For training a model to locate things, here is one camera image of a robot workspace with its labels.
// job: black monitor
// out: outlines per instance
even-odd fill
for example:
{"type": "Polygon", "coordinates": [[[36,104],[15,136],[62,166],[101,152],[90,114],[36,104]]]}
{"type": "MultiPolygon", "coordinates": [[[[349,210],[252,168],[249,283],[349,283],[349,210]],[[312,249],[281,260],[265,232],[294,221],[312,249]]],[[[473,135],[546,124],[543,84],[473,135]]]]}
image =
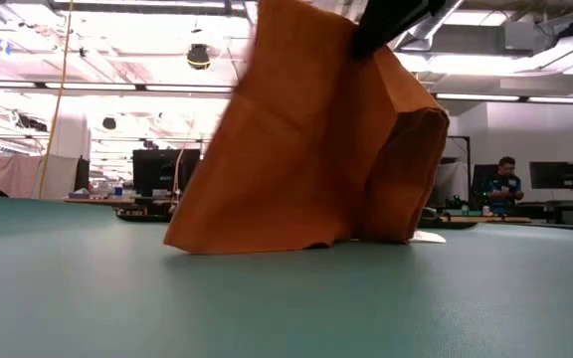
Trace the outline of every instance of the black monitor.
{"type": "Polygon", "coordinates": [[[529,162],[532,189],[573,189],[573,162],[529,162]]]}
{"type": "Polygon", "coordinates": [[[176,161],[180,149],[134,150],[132,152],[134,190],[143,197],[152,196],[152,190],[171,191],[174,170],[178,170],[178,185],[184,190],[200,161],[200,149],[185,149],[179,168],[176,161]]]}

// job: person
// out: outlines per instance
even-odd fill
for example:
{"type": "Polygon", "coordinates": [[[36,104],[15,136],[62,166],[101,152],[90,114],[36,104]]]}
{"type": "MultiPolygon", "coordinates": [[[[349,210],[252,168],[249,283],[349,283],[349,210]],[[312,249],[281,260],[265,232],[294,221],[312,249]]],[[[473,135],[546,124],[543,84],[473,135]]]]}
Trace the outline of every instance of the person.
{"type": "Polygon", "coordinates": [[[502,157],[498,161],[498,171],[483,181],[483,191],[487,194],[489,206],[495,214],[510,214],[516,200],[523,199],[521,180],[514,175],[516,161],[512,157],[502,157]]]}

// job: white wall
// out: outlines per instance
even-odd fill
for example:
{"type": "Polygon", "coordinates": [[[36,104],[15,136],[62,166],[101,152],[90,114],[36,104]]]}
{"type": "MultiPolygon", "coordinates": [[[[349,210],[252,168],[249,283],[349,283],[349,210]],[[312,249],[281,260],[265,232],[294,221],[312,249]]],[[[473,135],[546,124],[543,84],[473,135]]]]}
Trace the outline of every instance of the white wall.
{"type": "Polygon", "coordinates": [[[533,190],[530,161],[573,161],[573,105],[483,103],[458,118],[460,135],[469,135],[473,164],[516,159],[524,201],[573,200],[573,190],[533,190]]]}
{"type": "MultiPolygon", "coordinates": [[[[459,119],[455,116],[450,117],[450,126],[448,127],[448,135],[460,135],[459,134],[459,119]]],[[[466,162],[466,142],[462,139],[451,139],[446,141],[446,147],[444,148],[445,157],[457,158],[458,161],[466,162]]]]}

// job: desk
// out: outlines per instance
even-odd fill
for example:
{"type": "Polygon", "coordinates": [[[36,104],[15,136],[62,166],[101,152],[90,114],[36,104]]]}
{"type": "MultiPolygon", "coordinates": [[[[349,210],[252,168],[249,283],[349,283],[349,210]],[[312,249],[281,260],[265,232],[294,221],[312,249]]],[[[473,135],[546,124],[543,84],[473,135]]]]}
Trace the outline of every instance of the desk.
{"type": "Polygon", "coordinates": [[[55,199],[52,201],[64,202],[70,204],[90,204],[90,205],[102,205],[111,206],[114,208],[136,208],[140,205],[134,203],[133,199],[55,199]]]}
{"type": "Polygon", "coordinates": [[[572,231],[216,257],[164,233],[0,198],[0,358],[573,357],[572,231]]]}
{"type": "Polygon", "coordinates": [[[471,216],[452,216],[442,217],[443,221],[450,221],[452,223],[531,223],[529,218],[516,218],[516,217],[471,217],[471,216]]]}

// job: orange cloth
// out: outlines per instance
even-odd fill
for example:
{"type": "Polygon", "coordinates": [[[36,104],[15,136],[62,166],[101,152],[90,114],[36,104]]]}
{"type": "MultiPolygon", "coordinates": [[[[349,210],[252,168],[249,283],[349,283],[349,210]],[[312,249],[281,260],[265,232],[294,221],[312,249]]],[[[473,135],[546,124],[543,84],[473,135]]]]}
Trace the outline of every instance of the orange cloth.
{"type": "Polygon", "coordinates": [[[412,238],[449,121],[388,48],[351,61],[354,29],[296,0],[260,1],[249,68],[166,245],[237,254],[412,238]]]}

